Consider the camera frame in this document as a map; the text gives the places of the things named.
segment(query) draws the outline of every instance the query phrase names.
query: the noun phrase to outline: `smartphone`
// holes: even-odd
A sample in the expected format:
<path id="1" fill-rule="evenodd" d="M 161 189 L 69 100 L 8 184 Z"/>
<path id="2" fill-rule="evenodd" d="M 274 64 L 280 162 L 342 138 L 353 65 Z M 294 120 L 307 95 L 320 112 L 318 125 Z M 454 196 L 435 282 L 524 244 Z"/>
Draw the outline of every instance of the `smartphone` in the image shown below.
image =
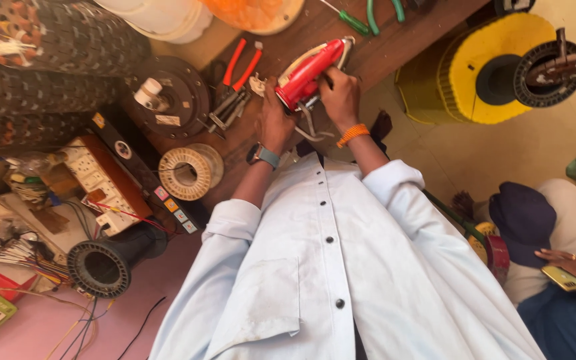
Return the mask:
<path id="1" fill-rule="evenodd" d="M 554 282 L 566 291 L 576 290 L 576 276 L 565 271 L 558 266 L 547 265 L 541 268 L 541 272 L 546 274 Z"/>

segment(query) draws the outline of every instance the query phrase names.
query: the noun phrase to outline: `wooden workbench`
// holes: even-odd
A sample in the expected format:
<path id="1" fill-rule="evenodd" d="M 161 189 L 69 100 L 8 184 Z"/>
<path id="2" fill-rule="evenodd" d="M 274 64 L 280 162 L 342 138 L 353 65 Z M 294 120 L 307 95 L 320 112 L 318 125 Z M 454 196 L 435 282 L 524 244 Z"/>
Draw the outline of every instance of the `wooden workbench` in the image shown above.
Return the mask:
<path id="1" fill-rule="evenodd" d="M 365 0 L 344 1 L 343 7 L 339 0 L 330 2 L 340 5 L 340 8 L 367 22 Z M 424 9 L 418 12 L 406 11 L 406 21 L 400 24 L 397 22 L 395 9 L 390 0 L 375 0 L 374 17 L 381 34 L 377 37 L 372 35 L 361 37 L 341 22 L 337 14 L 325 4 L 317 0 L 306 0 L 299 18 L 283 32 L 268 37 L 249 33 L 243 35 L 248 45 L 237 62 L 232 77 L 233 82 L 238 80 L 252 59 L 255 52 L 253 42 L 256 40 L 264 44 L 263 56 L 255 70 L 263 79 L 281 74 L 293 59 L 310 47 L 333 38 L 352 35 L 356 43 L 346 72 L 359 78 L 362 91 L 366 91 L 487 2 L 488 0 L 427 0 Z M 217 59 L 228 63 L 237 43 L 238 40 L 234 41 Z M 252 144 L 257 141 L 253 124 L 260 111 L 261 103 L 261 98 L 253 94 L 243 116 L 237 119 L 228 130 L 226 141 L 205 131 L 184 140 L 164 138 L 151 133 L 147 127 L 144 127 L 143 131 L 162 154 L 194 142 L 206 143 L 217 149 L 225 163 L 225 174 L 220 184 L 202 198 L 204 205 L 212 211 L 217 203 L 230 198 L 248 167 L 245 157 Z M 316 119 L 316 124 L 328 121 L 321 104 L 316 105 L 313 118 Z M 295 133 L 291 143 L 297 144 L 301 139 L 302 137 Z"/>

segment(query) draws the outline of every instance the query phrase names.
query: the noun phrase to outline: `shirt sleeve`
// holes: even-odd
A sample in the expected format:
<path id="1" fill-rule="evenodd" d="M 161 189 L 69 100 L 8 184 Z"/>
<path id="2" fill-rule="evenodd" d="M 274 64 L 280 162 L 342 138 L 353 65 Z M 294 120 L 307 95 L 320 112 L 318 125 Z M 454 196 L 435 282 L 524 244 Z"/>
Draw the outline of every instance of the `shirt sleeve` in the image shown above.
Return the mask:
<path id="1" fill-rule="evenodd" d="M 363 180 L 388 209 L 420 255 L 429 278 L 458 326 L 483 323 L 512 359 L 544 359 L 505 292 L 468 241 L 421 192 L 420 171 L 401 160 L 372 171 Z M 474 318 L 460 316 L 467 307 Z M 482 354 L 485 348 L 477 348 Z"/>
<path id="2" fill-rule="evenodd" d="M 159 328 L 151 360 L 201 360 L 235 283 L 261 211 L 232 199 L 215 206 L 202 247 Z"/>

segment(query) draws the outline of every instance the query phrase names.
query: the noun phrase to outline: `tiled floor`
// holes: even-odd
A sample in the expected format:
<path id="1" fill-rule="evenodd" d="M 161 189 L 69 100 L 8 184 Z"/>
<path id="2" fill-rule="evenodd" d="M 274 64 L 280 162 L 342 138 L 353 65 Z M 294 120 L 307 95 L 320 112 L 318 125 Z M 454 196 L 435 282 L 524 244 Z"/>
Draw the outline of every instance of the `tiled floor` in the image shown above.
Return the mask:
<path id="1" fill-rule="evenodd" d="M 576 42 L 576 18 L 566 18 L 566 33 Z M 362 97 L 360 118 L 371 125 L 386 110 L 393 131 L 384 143 L 391 158 L 420 169 L 428 191 L 449 202 L 459 190 L 485 200 L 503 181 L 530 186 L 565 177 L 565 167 L 576 158 L 576 93 L 551 108 L 535 109 L 498 125 L 423 125 L 404 114 L 394 75 Z M 347 152 L 329 149 L 333 158 Z"/>

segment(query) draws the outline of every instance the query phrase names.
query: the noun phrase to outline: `shirt pocket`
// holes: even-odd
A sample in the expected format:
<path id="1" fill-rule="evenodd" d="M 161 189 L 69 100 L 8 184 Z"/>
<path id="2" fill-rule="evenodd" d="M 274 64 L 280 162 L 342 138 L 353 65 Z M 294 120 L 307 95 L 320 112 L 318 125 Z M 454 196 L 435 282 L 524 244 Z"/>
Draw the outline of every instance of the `shirt pocket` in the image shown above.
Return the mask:
<path id="1" fill-rule="evenodd" d="M 299 260 L 258 261 L 239 275 L 204 359 L 286 332 L 299 332 Z"/>

